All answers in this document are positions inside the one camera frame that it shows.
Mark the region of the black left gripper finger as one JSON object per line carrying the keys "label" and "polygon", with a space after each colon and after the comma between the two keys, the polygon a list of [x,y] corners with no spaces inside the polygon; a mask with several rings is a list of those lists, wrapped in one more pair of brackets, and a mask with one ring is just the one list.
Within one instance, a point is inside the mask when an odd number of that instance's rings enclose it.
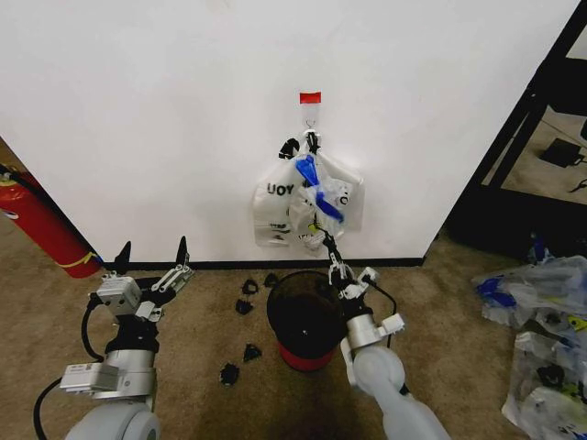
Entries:
{"label": "black left gripper finger", "polygon": [[113,263],[113,272],[116,275],[125,275],[127,273],[130,260],[131,246],[131,241],[127,241],[126,244],[122,247],[119,254],[115,257]]}
{"label": "black left gripper finger", "polygon": [[155,282],[150,290],[158,293],[170,291],[178,293],[194,275],[194,270],[190,267],[189,260],[187,240],[185,236],[182,236],[176,254],[175,266]]}

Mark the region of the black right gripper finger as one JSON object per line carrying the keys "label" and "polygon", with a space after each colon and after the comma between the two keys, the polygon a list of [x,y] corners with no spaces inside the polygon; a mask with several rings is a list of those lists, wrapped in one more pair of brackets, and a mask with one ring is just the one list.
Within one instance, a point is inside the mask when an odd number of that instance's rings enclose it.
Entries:
{"label": "black right gripper finger", "polygon": [[324,233],[323,245],[327,248],[330,266],[328,269],[329,283],[334,288],[340,288],[343,280],[343,270],[341,269],[341,257],[338,253],[338,248],[335,239],[326,230],[322,229]]}
{"label": "black right gripper finger", "polygon": [[355,281],[352,269],[341,257],[336,240],[330,234],[326,234],[326,248],[330,259],[328,277],[330,283],[353,283]]}

